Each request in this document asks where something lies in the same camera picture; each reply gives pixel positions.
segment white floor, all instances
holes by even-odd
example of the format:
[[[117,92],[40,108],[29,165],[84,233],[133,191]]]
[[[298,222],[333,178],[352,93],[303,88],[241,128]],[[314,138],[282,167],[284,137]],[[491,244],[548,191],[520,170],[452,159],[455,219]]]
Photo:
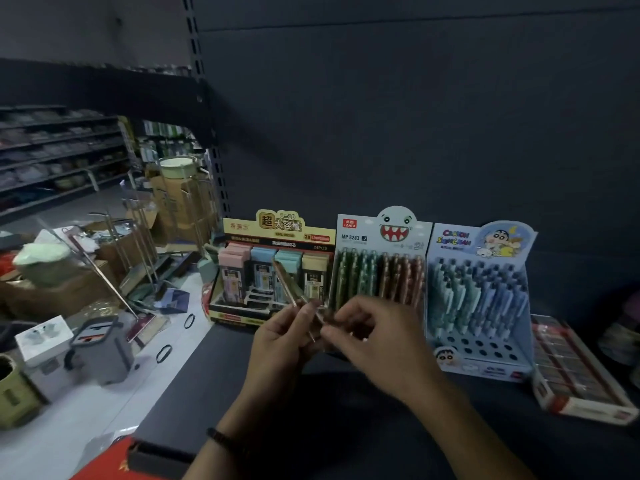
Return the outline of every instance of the white floor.
[[[182,289],[191,294],[192,327],[184,328],[188,314],[171,315],[169,327],[137,355],[140,368],[124,382],[76,386],[27,425],[0,433],[0,477],[67,480],[91,439],[140,424],[212,327],[202,311],[200,275],[190,275]],[[167,344],[173,347],[171,355],[156,363],[156,354]]]
[[[120,199],[124,197],[123,190],[114,185],[101,191],[75,200],[63,203],[57,207],[43,210],[37,214],[23,217],[13,222],[1,225],[0,229],[9,232],[30,232],[37,234],[42,229],[35,216],[39,216],[49,226],[62,227],[76,222],[85,223],[95,221],[99,217],[91,217],[89,212],[104,213],[108,209],[113,217],[124,217],[125,208]]]

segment crayon shinchan display box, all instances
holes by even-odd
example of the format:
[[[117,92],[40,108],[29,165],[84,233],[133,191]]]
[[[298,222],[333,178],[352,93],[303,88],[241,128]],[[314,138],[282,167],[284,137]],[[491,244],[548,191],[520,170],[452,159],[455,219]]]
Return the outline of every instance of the crayon shinchan display box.
[[[433,224],[393,205],[377,217],[338,215],[330,304],[339,310],[357,294],[424,307],[425,254]]]
[[[273,269],[278,261],[309,298],[326,304],[335,230],[307,226],[293,210],[261,209],[254,221],[224,218],[227,247],[204,297],[209,318],[260,326],[288,303]]]
[[[532,371],[525,261],[537,233],[521,222],[435,224],[425,333],[443,371],[522,382]]]

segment black bracelet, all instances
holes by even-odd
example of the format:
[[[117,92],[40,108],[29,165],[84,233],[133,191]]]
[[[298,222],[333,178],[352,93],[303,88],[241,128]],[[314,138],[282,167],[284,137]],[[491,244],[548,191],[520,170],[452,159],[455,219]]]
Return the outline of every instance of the black bracelet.
[[[249,450],[249,448],[242,446],[242,444],[229,438],[227,435],[220,433],[216,428],[208,428],[207,436],[237,458],[249,460],[249,457],[251,457],[251,450]]]

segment tiled floor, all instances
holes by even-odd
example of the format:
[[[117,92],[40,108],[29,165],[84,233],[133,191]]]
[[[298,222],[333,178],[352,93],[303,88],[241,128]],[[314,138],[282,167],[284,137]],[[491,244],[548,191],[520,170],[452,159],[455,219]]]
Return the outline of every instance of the tiled floor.
[[[57,207],[51,207],[36,214],[0,225],[0,229],[9,232],[29,232],[37,234],[42,229],[42,226],[38,224],[35,216],[39,216],[44,220],[44,222],[46,222],[46,224],[55,228],[71,225],[76,222],[86,223],[89,221],[95,221],[99,217],[91,217],[88,213],[104,213],[105,208],[109,209],[109,212],[113,217],[124,217],[125,209],[120,200],[123,197],[123,190],[119,186],[114,185],[106,188],[99,194],[80,197],[75,200],[65,202]]]

